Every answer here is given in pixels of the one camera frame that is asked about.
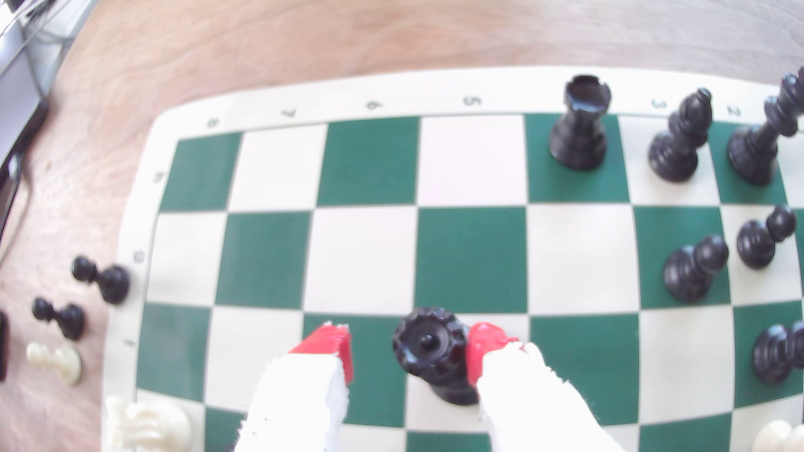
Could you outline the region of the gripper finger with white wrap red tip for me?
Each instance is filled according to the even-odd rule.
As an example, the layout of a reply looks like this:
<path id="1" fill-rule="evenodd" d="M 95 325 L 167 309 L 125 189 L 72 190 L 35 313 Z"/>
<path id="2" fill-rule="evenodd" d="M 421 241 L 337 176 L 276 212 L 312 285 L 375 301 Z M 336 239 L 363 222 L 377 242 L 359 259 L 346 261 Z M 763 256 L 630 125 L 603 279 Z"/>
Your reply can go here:
<path id="1" fill-rule="evenodd" d="M 347 324 L 321 324 L 268 362 L 236 451 L 338 451 L 354 378 Z"/>
<path id="2" fill-rule="evenodd" d="M 618 451 L 584 397 L 546 364 L 536 344 L 476 323 L 466 364 L 492 451 Z"/>

